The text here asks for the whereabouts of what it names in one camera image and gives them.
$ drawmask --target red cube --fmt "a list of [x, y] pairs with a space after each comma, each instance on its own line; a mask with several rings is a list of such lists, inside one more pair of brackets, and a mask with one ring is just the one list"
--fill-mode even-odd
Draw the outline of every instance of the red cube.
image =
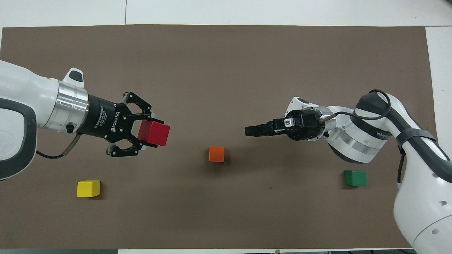
[[143, 120], [138, 132], [138, 139], [158, 146], [165, 146], [170, 127], [155, 121]]

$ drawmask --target green cube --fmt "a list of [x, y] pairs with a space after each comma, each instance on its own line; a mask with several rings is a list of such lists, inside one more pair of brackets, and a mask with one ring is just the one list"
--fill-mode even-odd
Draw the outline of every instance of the green cube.
[[359, 170], [346, 170], [345, 183], [351, 186], [367, 186], [366, 172]]

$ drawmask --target yellow cube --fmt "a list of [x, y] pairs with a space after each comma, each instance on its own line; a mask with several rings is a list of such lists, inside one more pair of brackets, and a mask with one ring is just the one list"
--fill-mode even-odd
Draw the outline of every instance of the yellow cube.
[[100, 194], [100, 181], [87, 180], [77, 183], [77, 197], [92, 198]]

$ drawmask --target cable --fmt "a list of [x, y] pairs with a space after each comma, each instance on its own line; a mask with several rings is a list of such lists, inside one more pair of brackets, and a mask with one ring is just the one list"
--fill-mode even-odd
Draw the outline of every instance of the cable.
[[385, 96], [386, 100], [388, 101], [388, 106], [387, 106], [386, 111], [383, 114], [381, 114], [380, 116], [377, 116], [377, 117], [374, 117], [374, 118], [370, 118], [370, 117], [358, 116], [357, 114], [355, 114], [355, 112], [348, 113], [348, 112], [344, 112], [344, 111], [339, 111], [339, 112], [336, 112], [336, 113], [330, 115], [329, 117], [327, 117], [325, 119], [319, 120], [319, 123], [324, 123], [324, 122], [326, 122], [328, 120], [331, 120], [331, 119], [335, 118], [336, 116], [338, 116], [340, 114], [348, 115], [348, 116], [351, 116], [351, 117], [356, 117], [356, 118], [359, 118], [359, 119], [362, 119], [362, 120], [378, 120], [378, 119], [381, 119], [381, 118], [387, 116], [389, 114], [390, 110], [391, 110], [391, 100], [389, 99], [389, 96], [385, 92], [383, 92], [381, 90], [378, 90], [378, 89], [374, 89], [374, 90], [370, 91], [369, 93], [372, 93], [372, 92], [378, 92], [378, 93], [383, 94], [383, 96]]
[[397, 183], [401, 183], [402, 166], [405, 159], [405, 151], [400, 150], [400, 153], [402, 154], [402, 156], [400, 157], [399, 170], [397, 171]]
[[77, 144], [77, 142], [79, 141], [81, 135], [82, 134], [77, 133], [76, 136], [74, 137], [74, 139], [72, 140], [72, 142], [67, 146], [67, 148], [60, 155], [50, 156], [50, 155], [43, 154], [42, 152], [40, 152], [38, 150], [36, 150], [36, 153], [47, 159], [52, 159], [52, 160], [59, 159], [65, 155], [67, 155], [72, 150], [72, 148], [74, 148], [75, 144]]

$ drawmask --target black strap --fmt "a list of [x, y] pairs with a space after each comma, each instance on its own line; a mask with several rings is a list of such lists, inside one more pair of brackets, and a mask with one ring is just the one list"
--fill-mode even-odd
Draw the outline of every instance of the black strap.
[[410, 138], [414, 136], [420, 136], [420, 137], [426, 137], [428, 139], [431, 139], [436, 143], [435, 137], [433, 137], [432, 134], [430, 134], [426, 130], [421, 129], [405, 129], [403, 130], [395, 139], [397, 140], [397, 144], [399, 146], [400, 151], [402, 151], [402, 145], [407, 142]]
[[402, 182], [401, 181], [402, 180], [402, 167], [403, 167], [403, 161], [405, 160], [405, 151], [403, 151], [401, 149], [400, 153], [402, 154], [402, 156], [400, 157], [399, 170], [397, 170], [397, 183]]

